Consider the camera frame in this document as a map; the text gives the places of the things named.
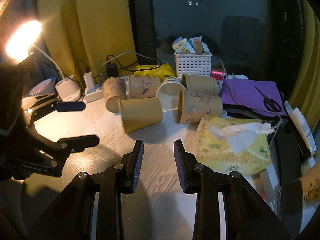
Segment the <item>printed paper cup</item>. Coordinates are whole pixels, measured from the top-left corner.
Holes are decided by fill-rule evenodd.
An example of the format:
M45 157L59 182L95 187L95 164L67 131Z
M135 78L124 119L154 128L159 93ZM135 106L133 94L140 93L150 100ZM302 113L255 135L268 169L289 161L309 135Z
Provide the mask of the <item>printed paper cup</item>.
M177 122L179 124L199 122L205 115L220 116L221 113L222 101L213 89L180 90L177 108Z
M213 95L218 95L219 93L217 80L213 77L183 74L181 83L190 91L211 93Z
M110 77L103 83L103 95L106 109L118 113L118 101L126 99L126 84L119 77Z
M130 75L128 82L129 99L153 98L161 85L158 77L148 76Z

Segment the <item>printed paper cup front right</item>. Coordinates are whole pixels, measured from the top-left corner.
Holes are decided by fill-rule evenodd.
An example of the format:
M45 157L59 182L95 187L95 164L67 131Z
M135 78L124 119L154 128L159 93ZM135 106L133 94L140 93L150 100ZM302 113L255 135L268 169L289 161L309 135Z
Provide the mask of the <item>printed paper cup front right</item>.
M222 101L213 89L180 90L177 108L177 122L179 124L199 122L205 115L220 116L221 113Z

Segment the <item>white plastic basket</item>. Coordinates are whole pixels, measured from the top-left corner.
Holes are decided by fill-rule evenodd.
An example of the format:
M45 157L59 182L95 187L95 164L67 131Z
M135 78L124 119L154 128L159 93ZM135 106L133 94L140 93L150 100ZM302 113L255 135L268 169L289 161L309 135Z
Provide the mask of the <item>white plastic basket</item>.
M183 74L210 76L212 54L177 54L175 53L176 76L182 79Z

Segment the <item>black power adapter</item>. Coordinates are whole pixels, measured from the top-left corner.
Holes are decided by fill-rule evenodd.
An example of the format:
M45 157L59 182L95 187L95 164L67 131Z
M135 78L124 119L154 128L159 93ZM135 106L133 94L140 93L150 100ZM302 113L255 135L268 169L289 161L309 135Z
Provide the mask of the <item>black power adapter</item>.
M108 78L119 77L118 66L116 63L107 63L105 65L105 71Z

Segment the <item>purple cloth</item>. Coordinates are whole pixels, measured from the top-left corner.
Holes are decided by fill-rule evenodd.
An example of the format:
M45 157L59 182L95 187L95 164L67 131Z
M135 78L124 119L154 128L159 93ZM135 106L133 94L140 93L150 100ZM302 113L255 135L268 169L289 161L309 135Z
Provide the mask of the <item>purple cloth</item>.
M280 113L268 111L263 103L263 97L256 90L259 88L267 97L275 100L281 107ZM268 118L287 116L277 85L273 81L254 81L248 79L225 79L220 91L224 106L235 106L239 109L251 109L259 115Z

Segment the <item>yellow curtain right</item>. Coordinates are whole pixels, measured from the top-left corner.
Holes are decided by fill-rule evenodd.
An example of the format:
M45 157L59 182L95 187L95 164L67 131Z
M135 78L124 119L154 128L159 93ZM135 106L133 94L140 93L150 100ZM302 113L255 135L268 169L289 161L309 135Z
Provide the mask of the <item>yellow curtain right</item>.
M307 0L302 0L304 49L296 84L289 99L299 108L311 130L319 122L319 19Z

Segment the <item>white charger plug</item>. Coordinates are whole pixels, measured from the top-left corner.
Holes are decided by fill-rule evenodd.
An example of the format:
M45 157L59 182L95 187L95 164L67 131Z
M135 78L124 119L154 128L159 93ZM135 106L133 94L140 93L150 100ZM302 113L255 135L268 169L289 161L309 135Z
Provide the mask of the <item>white charger plug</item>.
M87 72L84 74L84 81L87 91L93 92L95 90L95 81L93 79L92 72Z

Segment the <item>black scissors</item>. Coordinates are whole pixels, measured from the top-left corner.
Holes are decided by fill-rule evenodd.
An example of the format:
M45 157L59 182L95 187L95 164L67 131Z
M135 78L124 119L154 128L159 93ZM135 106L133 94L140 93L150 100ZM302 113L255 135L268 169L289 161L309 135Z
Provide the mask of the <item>black scissors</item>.
M264 106L268 111L271 111L273 113L280 113L281 112L281 107L275 100L267 97L259 88L256 87L256 90L263 97Z

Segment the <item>yellow curtain left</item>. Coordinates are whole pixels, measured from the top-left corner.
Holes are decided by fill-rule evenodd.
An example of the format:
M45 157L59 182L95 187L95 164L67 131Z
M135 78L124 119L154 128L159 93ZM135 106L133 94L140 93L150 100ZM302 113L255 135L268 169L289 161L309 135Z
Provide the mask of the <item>yellow curtain left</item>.
M51 58L67 75L84 65L97 75L108 55L135 62L129 0L36 0L42 37Z

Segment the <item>purple bowl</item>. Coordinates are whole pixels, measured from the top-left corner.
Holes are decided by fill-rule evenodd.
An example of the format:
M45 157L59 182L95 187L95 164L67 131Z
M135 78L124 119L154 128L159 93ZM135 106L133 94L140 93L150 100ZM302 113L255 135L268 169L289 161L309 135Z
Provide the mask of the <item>purple bowl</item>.
M25 97L37 96L37 95L46 95L46 94L56 94L56 78L51 77L48 78L35 87L33 87L29 92L25 95Z

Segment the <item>printed paper cup back right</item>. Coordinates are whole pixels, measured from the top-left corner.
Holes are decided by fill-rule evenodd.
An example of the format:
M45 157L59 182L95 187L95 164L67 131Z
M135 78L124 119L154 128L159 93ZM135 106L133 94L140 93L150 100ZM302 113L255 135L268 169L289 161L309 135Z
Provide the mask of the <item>printed paper cup back right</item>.
M213 77L183 74L181 83L190 91L211 93L213 95L218 95L219 93L217 80Z

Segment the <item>plain brown paper cup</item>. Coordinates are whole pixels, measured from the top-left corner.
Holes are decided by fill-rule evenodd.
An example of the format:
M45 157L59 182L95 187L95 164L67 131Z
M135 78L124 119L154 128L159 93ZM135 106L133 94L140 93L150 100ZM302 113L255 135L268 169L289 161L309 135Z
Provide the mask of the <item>plain brown paper cup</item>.
M158 98L118 100L118 107L126 134L163 120Z

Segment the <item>white power strip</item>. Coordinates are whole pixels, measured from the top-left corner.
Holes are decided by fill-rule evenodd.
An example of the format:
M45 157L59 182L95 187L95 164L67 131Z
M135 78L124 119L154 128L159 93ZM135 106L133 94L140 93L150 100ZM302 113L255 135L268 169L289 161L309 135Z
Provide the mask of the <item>white power strip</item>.
M85 88L85 95L83 98L84 103L90 103L96 100L100 100L104 97L102 85L95 85L95 89Z

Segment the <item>printed paper cup left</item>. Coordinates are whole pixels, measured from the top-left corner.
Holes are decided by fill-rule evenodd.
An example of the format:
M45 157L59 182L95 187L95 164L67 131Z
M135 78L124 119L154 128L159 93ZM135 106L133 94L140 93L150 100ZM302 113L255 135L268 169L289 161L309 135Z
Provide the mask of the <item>printed paper cup left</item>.
M103 83L103 95L106 109L118 113L118 101L126 99L126 84L119 77L110 77Z

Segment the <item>yellow curtain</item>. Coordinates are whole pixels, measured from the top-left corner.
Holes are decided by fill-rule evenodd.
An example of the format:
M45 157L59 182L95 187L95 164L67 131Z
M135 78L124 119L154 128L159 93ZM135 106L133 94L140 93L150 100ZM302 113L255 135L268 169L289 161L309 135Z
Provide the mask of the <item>yellow curtain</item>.
M108 55L135 62L129 0L36 0L42 37L51 58L67 75L84 65L97 75Z
M307 0L302 0L304 49L296 84L289 99L299 108L311 130L319 122L319 19Z

